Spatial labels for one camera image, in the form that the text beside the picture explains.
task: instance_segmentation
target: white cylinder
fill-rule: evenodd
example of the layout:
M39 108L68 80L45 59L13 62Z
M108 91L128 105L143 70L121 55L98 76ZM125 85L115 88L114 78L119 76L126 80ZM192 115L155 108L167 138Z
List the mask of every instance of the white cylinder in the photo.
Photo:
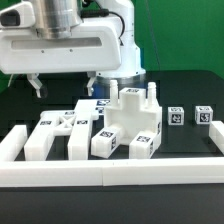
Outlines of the white cylinder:
M116 107L118 105L117 80L111 80L110 81L110 102L111 102L111 106Z
M149 108L159 107L159 104L156 98L156 83L155 82L148 83L148 107Z

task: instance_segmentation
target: green wall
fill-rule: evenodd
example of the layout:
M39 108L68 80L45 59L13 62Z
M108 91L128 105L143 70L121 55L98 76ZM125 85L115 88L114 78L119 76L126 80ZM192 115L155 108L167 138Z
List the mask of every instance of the green wall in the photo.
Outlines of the green wall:
M146 70L210 70L224 78L223 0L132 0ZM1 0L0 9L19 0ZM160 66L149 18L153 24ZM6 82L0 76L0 90Z

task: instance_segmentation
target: black table surface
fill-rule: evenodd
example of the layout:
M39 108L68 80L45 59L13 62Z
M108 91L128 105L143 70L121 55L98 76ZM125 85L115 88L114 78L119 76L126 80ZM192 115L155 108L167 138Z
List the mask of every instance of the black table surface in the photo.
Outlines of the black table surface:
M42 75L48 88L46 99L21 76L0 94L0 140L16 124L26 124L29 133L45 110L71 110L84 94L85 74ZM146 88L157 84L163 107L162 144L157 158L220 157L208 137L208 125L196 125L196 105L211 106L213 120L224 120L224 80L209 71L148 72L144 82L125 87ZM108 86L95 84L92 98L109 98ZM168 126L168 106L182 106L184 126ZM94 122L93 135L103 127ZM57 137L47 160L67 160L68 138ZM128 158L121 146L110 159ZM16 159L24 160L21 152ZM0 223L223 223L224 185L160 185L118 187L52 187L0 189Z

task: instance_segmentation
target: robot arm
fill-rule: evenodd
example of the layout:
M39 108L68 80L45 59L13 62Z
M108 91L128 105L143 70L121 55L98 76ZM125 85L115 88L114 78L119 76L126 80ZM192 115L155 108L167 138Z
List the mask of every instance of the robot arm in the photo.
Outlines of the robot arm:
M104 79L144 74L131 0L98 3L108 16L81 18L77 0L24 0L0 11L0 70L29 74L36 90L39 73L89 72Z

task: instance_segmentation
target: cube with marker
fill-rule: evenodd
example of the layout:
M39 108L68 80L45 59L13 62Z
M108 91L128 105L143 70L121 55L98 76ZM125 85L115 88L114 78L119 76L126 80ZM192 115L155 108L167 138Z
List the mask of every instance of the cube with marker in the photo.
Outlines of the cube with marker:
M183 107L168 107L168 124L184 125Z
M141 131L129 145L129 159L150 159L157 148L156 134Z
M195 107L195 121L197 124L210 124L213 119L213 110L210 106Z
M119 145L120 129L104 128L92 138L91 155L107 159Z

